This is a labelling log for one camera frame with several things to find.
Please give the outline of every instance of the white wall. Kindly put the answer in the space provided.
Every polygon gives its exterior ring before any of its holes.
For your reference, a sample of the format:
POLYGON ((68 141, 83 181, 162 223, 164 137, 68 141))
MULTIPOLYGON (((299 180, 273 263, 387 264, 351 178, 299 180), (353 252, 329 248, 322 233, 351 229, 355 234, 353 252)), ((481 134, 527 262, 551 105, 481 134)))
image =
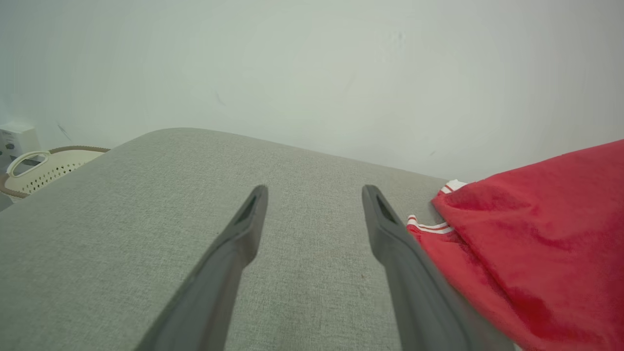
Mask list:
POLYGON ((0 5, 0 121, 45 148, 188 126, 477 180, 624 138, 623 64, 622 0, 0 5))

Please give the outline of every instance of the beige plastic basket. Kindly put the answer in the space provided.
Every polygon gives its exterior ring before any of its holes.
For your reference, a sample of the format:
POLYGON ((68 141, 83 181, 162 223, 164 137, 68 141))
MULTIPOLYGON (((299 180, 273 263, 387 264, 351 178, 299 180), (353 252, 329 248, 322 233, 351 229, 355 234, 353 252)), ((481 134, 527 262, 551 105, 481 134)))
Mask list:
POLYGON ((101 147, 65 146, 27 152, 11 162, 6 174, 0 176, 0 192, 17 202, 107 151, 101 147), (43 156, 44 160, 21 174, 14 174, 17 165, 35 156, 43 156))

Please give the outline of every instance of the gray mattress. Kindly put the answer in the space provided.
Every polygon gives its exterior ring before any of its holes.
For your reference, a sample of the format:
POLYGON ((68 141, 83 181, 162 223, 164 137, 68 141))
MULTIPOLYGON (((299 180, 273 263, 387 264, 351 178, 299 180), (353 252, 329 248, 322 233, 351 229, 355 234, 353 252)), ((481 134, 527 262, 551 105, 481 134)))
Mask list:
POLYGON ((258 184, 226 349, 399 350, 361 187, 433 224, 445 180, 201 129, 141 136, 0 212, 0 349, 132 349, 258 184))

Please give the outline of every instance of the power socket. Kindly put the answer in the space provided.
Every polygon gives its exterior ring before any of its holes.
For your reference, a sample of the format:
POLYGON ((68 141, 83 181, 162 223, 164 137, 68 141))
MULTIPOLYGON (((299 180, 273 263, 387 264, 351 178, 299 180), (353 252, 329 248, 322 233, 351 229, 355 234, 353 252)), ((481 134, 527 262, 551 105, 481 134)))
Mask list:
POLYGON ((11 160, 27 152, 41 150, 35 128, 31 126, 10 122, 0 126, 0 134, 2 135, 0 151, 9 154, 11 160))

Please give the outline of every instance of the red garment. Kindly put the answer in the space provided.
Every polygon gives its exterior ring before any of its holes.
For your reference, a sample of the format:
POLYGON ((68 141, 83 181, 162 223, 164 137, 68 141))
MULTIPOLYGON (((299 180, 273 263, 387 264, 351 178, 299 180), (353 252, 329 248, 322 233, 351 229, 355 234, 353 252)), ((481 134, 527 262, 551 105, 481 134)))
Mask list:
POLYGON ((624 350, 623 185, 624 140, 440 191, 446 233, 407 228, 523 349, 624 350))

